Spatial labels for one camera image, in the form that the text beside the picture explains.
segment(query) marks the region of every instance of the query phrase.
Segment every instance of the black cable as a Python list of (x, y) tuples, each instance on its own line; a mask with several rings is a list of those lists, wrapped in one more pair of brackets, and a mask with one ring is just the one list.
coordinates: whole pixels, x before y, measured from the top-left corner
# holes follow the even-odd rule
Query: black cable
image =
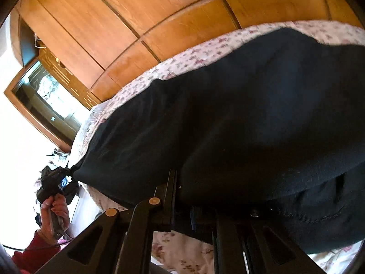
[(42, 249), (48, 249), (48, 248), (58, 247), (58, 246), (61, 246), (61, 245), (70, 243), (71, 241), (72, 240), (67, 240), (66, 242), (58, 243), (58, 244), (55, 244), (55, 245), (50, 245), (50, 246), (45, 246), (45, 247), (39, 247), (39, 248), (31, 248), (31, 249), (19, 249), (19, 248), (14, 248), (14, 247), (6, 246), (6, 245), (3, 245), (3, 246), (5, 248), (12, 249), (12, 250), (15, 250), (15, 251), (34, 251), (34, 250), (42, 250)]
[(71, 240), (73, 240), (73, 237), (71, 237), (69, 234), (67, 234), (66, 232), (65, 232), (65, 235), (67, 236), (67, 237), (69, 237)]

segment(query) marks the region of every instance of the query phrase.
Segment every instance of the bed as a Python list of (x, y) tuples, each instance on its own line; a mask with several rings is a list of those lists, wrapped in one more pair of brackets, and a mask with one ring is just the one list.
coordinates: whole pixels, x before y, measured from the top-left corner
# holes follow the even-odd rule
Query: bed
[[(335, 21), (297, 21), (250, 26), (204, 42), (158, 64), (123, 87), (112, 99), (92, 108), (90, 116), (77, 133), (71, 150), (69, 166), (86, 153), (97, 127), (112, 112), (145, 90), (153, 80), (168, 80), (187, 71), (209, 65), (229, 54), (246, 42), (277, 30), (292, 28), (315, 38), (326, 45), (365, 45), (365, 31), (359, 27)], [(84, 184), (85, 189), (102, 210), (124, 207), (108, 199), (96, 189)], [(362, 242), (310, 257), (327, 273), (340, 274), (359, 251)], [(211, 245), (178, 232), (155, 232), (152, 256), (169, 271), (180, 274), (213, 274), (213, 248)]]

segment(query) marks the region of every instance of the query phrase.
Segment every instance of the bolt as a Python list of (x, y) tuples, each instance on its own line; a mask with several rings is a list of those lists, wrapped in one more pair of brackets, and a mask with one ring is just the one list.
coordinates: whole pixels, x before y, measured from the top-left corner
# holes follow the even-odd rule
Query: bolt
[(260, 216), (260, 213), (256, 209), (253, 209), (253, 210), (251, 210), (250, 215), (252, 217), (259, 217)]
[(161, 200), (159, 198), (157, 198), (157, 197), (153, 197), (153, 198), (149, 199), (148, 202), (151, 205), (157, 205), (157, 204), (159, 204), (161, 202)]

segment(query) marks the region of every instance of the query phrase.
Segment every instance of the black cloth cover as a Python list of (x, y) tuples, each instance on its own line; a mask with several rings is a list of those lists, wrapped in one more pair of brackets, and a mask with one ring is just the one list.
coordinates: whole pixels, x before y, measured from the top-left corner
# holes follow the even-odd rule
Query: black cloth cover
[(365, 47), (292, 29), (155, 80), (99, 126), (75, 177), (127, 208), (179, 171), (186, 205), (270, 205), (308, 253), (365, 238)]

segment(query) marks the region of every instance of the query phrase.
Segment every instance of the person's hand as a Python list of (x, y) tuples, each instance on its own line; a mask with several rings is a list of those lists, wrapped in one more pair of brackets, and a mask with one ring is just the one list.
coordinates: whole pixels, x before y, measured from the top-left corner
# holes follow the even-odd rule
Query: person's hand
[(57, 215), (63, 218), (63, 227), (66, 230), (70, 225), (69, 211), (67, 209), (66, 198), (57, 194), (54, 199), (49, 197), (41, 205), (41, 222), (42, 227), (38, 230), (39, 236), (47, 243), (57, 244), (57, 240), (52, 237), (49, 208)]

